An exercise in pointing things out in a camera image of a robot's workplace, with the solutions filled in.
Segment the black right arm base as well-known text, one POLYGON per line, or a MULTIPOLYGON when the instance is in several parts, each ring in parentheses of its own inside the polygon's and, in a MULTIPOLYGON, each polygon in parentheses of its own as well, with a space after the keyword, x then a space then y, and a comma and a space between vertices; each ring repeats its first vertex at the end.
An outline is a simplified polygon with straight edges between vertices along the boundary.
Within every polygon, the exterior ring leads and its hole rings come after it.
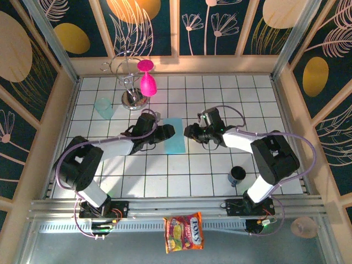
POLYGON ((249 199, 225 200, 227 216, 264 216, 275 215, 273 200, 267 198, 260 203, 252 203, 249 199))

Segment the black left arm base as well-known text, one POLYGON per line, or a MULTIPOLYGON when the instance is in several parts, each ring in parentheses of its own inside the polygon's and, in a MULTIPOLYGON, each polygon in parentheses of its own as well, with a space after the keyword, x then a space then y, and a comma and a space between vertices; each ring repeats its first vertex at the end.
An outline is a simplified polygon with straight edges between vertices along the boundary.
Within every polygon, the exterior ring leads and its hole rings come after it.
POLYGON ((100 207, 84 201, 80 203, 79 218, 127 218, 128 211, 128 201, 107 201, 100 207))

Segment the pink wine glass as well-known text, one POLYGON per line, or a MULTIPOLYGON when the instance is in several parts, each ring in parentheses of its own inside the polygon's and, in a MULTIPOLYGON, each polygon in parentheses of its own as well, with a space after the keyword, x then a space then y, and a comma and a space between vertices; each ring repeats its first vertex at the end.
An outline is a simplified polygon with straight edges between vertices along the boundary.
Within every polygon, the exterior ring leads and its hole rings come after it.
POLYGON ((157 84, 153 76, 149 73, 154 64, 151 60, 144 59, 138 62, 137 68, 139 71, 144 72, 140 81, 140 90, 144 96, 152 97, 157 93, 157 84))

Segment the translucent teal plastic cup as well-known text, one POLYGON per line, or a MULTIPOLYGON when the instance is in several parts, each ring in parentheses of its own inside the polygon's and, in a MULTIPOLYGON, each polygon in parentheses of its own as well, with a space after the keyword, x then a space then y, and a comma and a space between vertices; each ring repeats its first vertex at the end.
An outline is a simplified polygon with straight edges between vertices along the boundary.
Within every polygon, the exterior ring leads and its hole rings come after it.
POLYGON ((94 108, 103 119, 111 119, 113 116, 112 103, 107 98, 98 98, 94 104, 94 108))

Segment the dark metal mug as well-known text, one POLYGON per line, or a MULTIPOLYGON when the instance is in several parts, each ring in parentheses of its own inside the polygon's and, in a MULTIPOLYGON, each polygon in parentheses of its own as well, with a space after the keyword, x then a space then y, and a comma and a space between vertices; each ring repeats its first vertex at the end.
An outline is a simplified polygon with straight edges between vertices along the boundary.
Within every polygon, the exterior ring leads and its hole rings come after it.
POLYGON ((228 173, 228 180, 231 186, 234 188, 238 183, 244 180, 246 177, 246 171, 241 166, 233 167, 230 172, 228 173))

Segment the orange candy bag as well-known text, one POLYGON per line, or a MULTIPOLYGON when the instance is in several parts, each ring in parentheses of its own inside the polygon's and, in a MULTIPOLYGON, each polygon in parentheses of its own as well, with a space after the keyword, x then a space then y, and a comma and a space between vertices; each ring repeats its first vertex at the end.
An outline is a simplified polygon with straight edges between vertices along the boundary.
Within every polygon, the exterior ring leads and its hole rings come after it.
POLYGON ((184 250, 202 250, 204 248, 201 212, 164 217, 163 220, 167 254, 184 250))

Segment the small black electronics module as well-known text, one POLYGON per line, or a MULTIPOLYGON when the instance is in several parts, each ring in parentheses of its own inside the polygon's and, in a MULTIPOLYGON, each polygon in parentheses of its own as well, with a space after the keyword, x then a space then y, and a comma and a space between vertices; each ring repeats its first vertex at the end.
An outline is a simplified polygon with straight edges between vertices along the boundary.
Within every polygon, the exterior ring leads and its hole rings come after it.
POLYGON ((113 219, 110 221, 92 221, 90 225, 90 232, 92 234, 107 234, 116 228, 119 221, 113 219))
POLYGON ((245 221, 245 231, 250 235, 260 235, 266 226, 276 223, 276 221, 274 218, 247 219, 245 221))

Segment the aluminium mounting rail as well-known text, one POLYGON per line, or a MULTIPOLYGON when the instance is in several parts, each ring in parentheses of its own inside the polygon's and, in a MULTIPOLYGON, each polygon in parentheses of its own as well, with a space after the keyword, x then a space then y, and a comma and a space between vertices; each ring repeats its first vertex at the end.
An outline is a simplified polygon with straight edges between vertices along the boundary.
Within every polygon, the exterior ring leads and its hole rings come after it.
MULTIPOLYGON (((165 216, 189 215, 201 212, 205 219, 224 219, 227 216, 226 200, 230 197, 181 197, 181 198, 137 198, 129 202, 127 219, 156 220, 165 216)), ((61 220, 71 219, 74 213, 74 199, 34 200, 30 204, 27 219, 61 220)), ((262 216, 288 218, 301 216, 324 216, 327 214, 318 195, 273 195, 256 208, 262 216)))

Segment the aluminium frame post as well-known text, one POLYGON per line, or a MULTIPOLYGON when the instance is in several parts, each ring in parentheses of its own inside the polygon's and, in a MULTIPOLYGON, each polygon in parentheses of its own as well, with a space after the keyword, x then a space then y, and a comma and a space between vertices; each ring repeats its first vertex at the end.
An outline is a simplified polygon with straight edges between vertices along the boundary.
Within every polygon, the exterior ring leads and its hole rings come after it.
POLYGON ((47 39, 48 44, 51 46, 56 57, 60 61, 62 67, 71 78, 71 80, 76 84, 79 82, 79 76, 75 71, 73 64, 70 61, 70 58, 63 48, 59 38, 57 37, 54 29, 46 18, 44 11, 40 7, 40 4, 37 0, 21 0, 27 7, 29 13, 32 15, 37 26, 43 33, 44 37, 47 39))
POLYGON ((297 22, 292 28, 287 41, 279 54, 278 60, 273 68, 273 71, 271 72, 271 81, 276 81, 280 77, 284 67, 288 63, 289 58, 292 56, 294 50, 303 38, 305 31, 311 24, 312 19, 319 9, 321 1, 322 0, 307 0, 297 22))

